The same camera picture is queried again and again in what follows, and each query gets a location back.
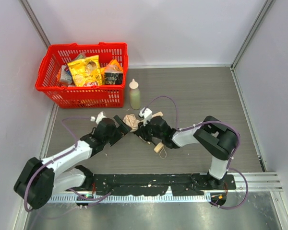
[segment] red basket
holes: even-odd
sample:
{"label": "red basket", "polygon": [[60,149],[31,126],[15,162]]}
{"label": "red basket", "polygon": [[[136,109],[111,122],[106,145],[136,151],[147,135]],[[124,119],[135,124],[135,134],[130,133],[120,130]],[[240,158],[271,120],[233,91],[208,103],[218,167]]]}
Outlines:
{"label": "red basket", "polygon": [[[93,87],[62,87],[57,83],[61,65],[74,60],[79,53],[87,57],[99,55],[101,67],[116,59],[124,69],[122,85]],[[98,45],[51,45],[38,72],[35,88],[44,92],[61,108],[115,108],[124,106],[124,88],[128,69],[127,44],[99,43]]]}

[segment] bottle cap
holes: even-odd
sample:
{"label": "bottle cap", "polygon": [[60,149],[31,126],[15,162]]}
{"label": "bottle cap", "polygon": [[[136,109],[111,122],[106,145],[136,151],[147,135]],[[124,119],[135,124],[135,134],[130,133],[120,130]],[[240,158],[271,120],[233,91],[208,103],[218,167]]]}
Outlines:
{"label": "bottle cap", "polygon": [[132,90],[135,90],[139,87],[139,83],[137,83],[134,78],[132,79],[132,82],[129,83],[129,88]]}

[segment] white panel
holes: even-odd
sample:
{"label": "white panel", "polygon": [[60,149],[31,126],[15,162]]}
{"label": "white panel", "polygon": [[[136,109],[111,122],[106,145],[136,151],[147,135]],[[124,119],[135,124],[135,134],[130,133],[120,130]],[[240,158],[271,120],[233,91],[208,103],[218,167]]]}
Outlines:
{"label": "white panel", "polygon": [[126,42],[130,65],[231,64],[264,0],[29,0],[53,44]]}
{"label": "white panel", "polygon": [[277,0],[237,67],[264,160],[288,198],[288,0]]}
{"label": "white panel", "polygon": [[39,156],[52,106],[34,84],[46,48],[18,1],[0,1],[0,230],[11,230],[20,197],[13,186]]}

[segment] gray floor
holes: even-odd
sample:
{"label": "gray floor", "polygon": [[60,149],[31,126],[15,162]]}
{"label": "gray floor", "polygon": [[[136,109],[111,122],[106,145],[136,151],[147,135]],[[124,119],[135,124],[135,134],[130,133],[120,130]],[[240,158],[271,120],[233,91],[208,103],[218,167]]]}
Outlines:
{"label": "gray floor", "polygon": [[[229,193],[227,206],[244,193]],[[71,210],[75,204],[46,204],[31,213],[25,230],[280,230],[270,192],[249,193],[243,206],[221,210],[209,203],[100,204]]]}
{"label": "gray floor", "polygon": [[[232,167],[242,172],[261,172],[250,131],[240,104],[237,90],[229,68],[173,68],[130,69],[127,82],[135,78],[140,85],[143,106],[160,95],[172,97],[179,109],[179,127],[201,122],[207,115],[232,124],[240,132],[241,146]],[[162,111],[169,125],[175,126],[175,107],[166,98],[155,101],[153,112]],[[70,134],[60,124],[69,116],[93,116],[100,111],[112,118],[135,113],[129,105],[128,87],[125,105],[119,109],[59,109],[48,149],[48,156],[73,144]],[[77,137],[92,130],[86,120],[67,122]],[[166,159],[160,159],[150,146],[128,134],[113,147],[105,149],[81,164],[94,173],[203,173],[209,170],[211,155],[199,144],[180,149],[168,149]]]}

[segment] wooden table surface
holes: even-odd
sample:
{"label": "wooden table surface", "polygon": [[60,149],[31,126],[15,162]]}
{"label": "wooden table surface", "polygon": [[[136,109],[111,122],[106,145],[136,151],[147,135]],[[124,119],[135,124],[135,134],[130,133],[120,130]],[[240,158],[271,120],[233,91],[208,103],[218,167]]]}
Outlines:
{"label": "wooden table surface", "polygon": [[[96,116],[100,111],[104,111],[109,118],[114,115],[121,118],[126,114],[138,115],[139,111],[131,109],[129,104],[128,84],[132,78],[139,82],[142,106],[160,95],[175,100],[179,110],[179,127],[197,124],[208,115],[233,125],[240,132],[241,146],[231,166],[242,172],[262,172],[230,69],[226,67],[130,69],[123,108],[58,110],[48,156],[73,144],[71,135],[60,123],[63,118]],[[172,101],[160,98],[151,104],[150,109],[153,113],[162,111],[167,123],[175,126]],[[66,123],[79,138],[96,125],[88,120],[70,120]],[[153,148],[153,145],[129,133],[114,146],[105,146],[102,152],[79,164],[93,173],[205,173],[209,170],[211,155],[200,144],[166,149],[167,157],[164,160]]]}

